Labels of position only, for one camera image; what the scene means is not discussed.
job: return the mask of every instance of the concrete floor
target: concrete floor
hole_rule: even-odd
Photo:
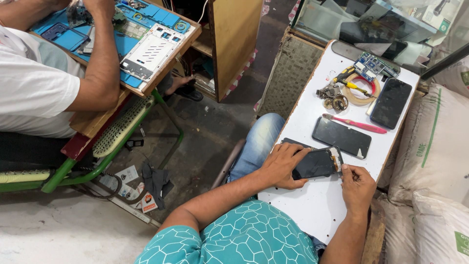
[[[65,187],[0,194],[0,263],[133,263],[157,228]]]
[[[280,40],[289,24],[288,14],[295,3],[295,0],[266,2],[270,11],[261,19],[256,60],[222,103],[206,97],[201,102],[193,102],[180,96],[173,96],[167,102],[179,117],[185,137],[165,168],[175,185],[165,198],[166,209],[148,213],[156,221],[162,223],[177,206],[209,190],[236,142],[248,134],[256,120],[253,107],[262,97]],[[142,127],[146,134],[145,145],[136,149],[145,153],[157,167],[175,142],[177,130],[160,107],[154,108]],[[133,139],[142,139],[140,131]],[[145,161],[141,153],[123,149],[109,171],[119,172],[131,165],[139,170]]]

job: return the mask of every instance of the hand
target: hand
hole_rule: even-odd
[[[367,216],[371,199],[376,190],[376,182],[363,167],[342,165],[342,196],[347,214],[352,217]]]
[[[71,0],[45,0],[45,5],[49,5],[51,10],[60,11],[70,4]]]
[[[266,178],[269,187],[287,190],[301,188],[308,182],[308,179],[293,180],[292,171],[310,151],[310,148],[303,148],[298,144],[277,144],[273,147],[272,153],[267,156],[259,172],[262,177]]]
[[[116,12],[114,0],[83,0],[83,4],[95,22],[100,19],[111,22]]]

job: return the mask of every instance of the man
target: man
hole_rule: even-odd
[[[76,111],[107,111],[118,103],[119,59],[113,0],[84,0],[96,26],[88,68],[55,45],[25,31],[70,0],[20,0],[0,4],[0,131],[69,138]],[[158,85],[170,95],[190,81],[169,74]]]
[[[277,114],[262,116],[247,136],[229,183],[176,208],[135,263],[360,263],[376,189],[365,168],[342,166],[347,215],[325,250],[285,213],[253,198],[270,187],[292,190],[308,182],[291,175],[310,148],[284,143],[270,153],[284,123]]]

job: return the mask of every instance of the blue jeans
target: blue jeans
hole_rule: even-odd
[[[285,124],[281,116],[270,113],[260,117],[246,138],[246,144],[229,172],[228,182],[246,176],[262,166]]]

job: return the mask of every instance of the woven chair seat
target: woven chair seat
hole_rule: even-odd
[[[0,172],[0,183],[45,180],[49,175],[49,170]]]
[[[102,158],[111,154],[153,102],[155,102],[153,95],[140,99],[122,117],[104,130],[93,146],[93,156]]]

